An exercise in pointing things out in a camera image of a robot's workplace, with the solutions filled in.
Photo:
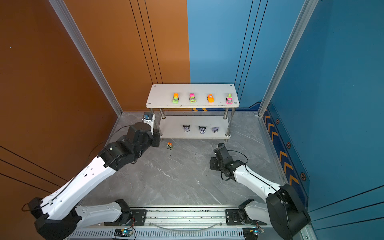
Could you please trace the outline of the orange green wheeled toy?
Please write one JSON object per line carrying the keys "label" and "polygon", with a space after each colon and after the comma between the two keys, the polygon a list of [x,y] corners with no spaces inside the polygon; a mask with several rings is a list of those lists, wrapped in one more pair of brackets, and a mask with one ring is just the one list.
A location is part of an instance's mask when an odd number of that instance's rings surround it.
{"label": "orange green wheeled toy", "polygon": [[167,149],[172,150],[173,149],[173,144],[168,142],[167,143]]}

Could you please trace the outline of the black purple bat toy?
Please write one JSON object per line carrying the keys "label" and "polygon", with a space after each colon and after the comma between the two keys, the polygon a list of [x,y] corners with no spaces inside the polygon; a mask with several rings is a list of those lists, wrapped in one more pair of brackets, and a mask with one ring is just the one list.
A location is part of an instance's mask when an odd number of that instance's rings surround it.
{"label": "black purple bat toy", "polygon": [[200,134],[205,134],[207,127],[206,126],[198,126]]}

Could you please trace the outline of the orange green toy car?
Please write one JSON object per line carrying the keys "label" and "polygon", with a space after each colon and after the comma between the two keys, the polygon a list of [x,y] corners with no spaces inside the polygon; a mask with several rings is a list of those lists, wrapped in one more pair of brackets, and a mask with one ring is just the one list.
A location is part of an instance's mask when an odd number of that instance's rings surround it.
{"label": "orange green toy car", "polygon": [[179,94],[178,93],[174,93],[173,94],[172,103],[173,104],[178,104],[179,103]]}

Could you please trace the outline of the green pink toy car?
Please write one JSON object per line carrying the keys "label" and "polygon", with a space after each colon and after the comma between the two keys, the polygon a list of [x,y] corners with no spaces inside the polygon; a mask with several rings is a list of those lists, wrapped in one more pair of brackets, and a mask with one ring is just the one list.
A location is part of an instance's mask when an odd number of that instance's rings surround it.
{"label": "green pink toy car", "polygon": [[228,93],[228,94],[227,94],[227,97],[226,97],[226,103],[227,103],[228,105],[233,104],[233,96],[232,96],[231,93]]}

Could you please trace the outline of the orange round toy car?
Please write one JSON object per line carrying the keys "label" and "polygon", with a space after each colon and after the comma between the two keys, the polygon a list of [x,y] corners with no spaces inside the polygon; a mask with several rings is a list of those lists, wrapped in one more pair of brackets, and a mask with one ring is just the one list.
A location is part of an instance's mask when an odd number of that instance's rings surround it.
{"label": "orange round toy car", "polygon": [[215,99],[214,99],[214,97],[213,97],[212,94],[209,94],[209,95],[207,96],[207,100],[208,100],[209,103],[213,103],[213,102],[215,101]]}

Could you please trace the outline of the pink green toy truck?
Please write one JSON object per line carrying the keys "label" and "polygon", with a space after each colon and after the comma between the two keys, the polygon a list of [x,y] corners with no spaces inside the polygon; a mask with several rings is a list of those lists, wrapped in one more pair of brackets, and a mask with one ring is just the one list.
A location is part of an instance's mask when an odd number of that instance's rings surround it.
{"label": "pink green toy truck", "polygon": [[196,102],[196,97],[195,97],[195,94],[194,93],[190,93],[189,95],[189,101],[190,103],[195,103]]}

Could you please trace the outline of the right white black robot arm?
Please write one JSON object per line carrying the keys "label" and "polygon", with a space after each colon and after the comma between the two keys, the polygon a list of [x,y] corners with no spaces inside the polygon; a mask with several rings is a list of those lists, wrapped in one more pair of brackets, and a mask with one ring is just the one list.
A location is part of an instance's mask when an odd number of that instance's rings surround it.
{"label": "right white black robot arm", "polygon": [[263,202],[248,199],[238,209],[227,210],[228,225],[254,226],[245,233],[246,239],[256,240],[262,225],[272,226],[284,240],[291,240],[311,222],[310,215],[296,190],[289,184],[279,185],[251,170],[247,163],[234,160],[225,144],[214,149],[210,169],[219,171],[223,181],[232,180],[259,196]]}

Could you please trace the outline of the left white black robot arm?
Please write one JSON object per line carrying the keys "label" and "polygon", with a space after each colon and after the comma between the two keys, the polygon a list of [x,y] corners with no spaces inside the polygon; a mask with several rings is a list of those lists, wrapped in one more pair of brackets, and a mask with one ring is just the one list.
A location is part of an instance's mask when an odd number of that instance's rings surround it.
{"label": "left white black robot arm", "polygon": [[45,198],[34,198],[28,203],[35,217],[35,228],[46,240],[63,240],[74,231],[88,226],[132,225],[134,215],[124,200],[82,207],[79,201],[102,181],[124,166],[135,164],[150,147],[160,145],[159,131],[154,120],[142,120],[129,126],[126,135],[108,144],[74,178]]}

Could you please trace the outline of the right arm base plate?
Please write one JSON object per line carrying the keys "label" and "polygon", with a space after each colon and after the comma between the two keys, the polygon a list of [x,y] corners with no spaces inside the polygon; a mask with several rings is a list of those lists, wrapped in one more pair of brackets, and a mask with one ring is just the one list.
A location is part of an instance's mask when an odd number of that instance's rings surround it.
{"label": "right arm base plate", "polygon": [[227,226],[250,226],[250,225],[261,225],[266,226],[267,223],[251,220],[243,210],[239,209],[226,209],[226,224]]}

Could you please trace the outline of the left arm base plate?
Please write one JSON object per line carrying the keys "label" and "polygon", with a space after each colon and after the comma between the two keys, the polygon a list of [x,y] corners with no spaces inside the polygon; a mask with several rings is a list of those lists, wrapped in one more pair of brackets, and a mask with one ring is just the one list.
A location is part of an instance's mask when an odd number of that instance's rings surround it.
{"label": "left arm base plate", "polygon": [[105,226],[143,226],[145,224],[147,210],[130,210],[123,212],[116,221],[104,222]]}

